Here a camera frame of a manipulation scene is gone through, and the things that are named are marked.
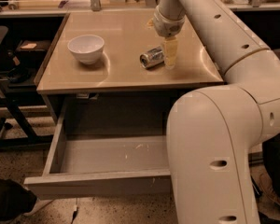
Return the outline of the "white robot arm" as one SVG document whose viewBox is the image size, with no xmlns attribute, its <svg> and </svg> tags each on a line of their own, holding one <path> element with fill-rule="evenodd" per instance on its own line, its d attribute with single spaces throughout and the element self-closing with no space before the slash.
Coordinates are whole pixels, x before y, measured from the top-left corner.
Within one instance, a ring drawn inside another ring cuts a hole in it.
<svg viewBox="0 0 280 224">
<path fill-rule="evenodd" d="M 280 133 L 280 60 L 220 0 L 160 0 L 170 37 L 190 21 L 225 85 L 173 105 L 167 153 L 179 224 L 259 224 L 248 151 Z"/>
</svg>

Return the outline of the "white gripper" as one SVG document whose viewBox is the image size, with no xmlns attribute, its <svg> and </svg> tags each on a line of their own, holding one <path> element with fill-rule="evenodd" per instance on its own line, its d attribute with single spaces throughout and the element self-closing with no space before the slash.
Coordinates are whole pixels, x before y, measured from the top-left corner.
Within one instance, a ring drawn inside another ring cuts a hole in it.
<svg viewBox="0 0 280 224">
<path fill-rule="evenodd" d="M 155 28 L 161 37 L 168 37 L 163 42 L 164 62 L 167 68 L 172 69 L 176 64 L 178 41 L 177 35 L 185 22 L 185 18 L 171 20 L 164 17 L 156 7 L 152 19 L 147 21 L 147 28 Z"/>
</svg>

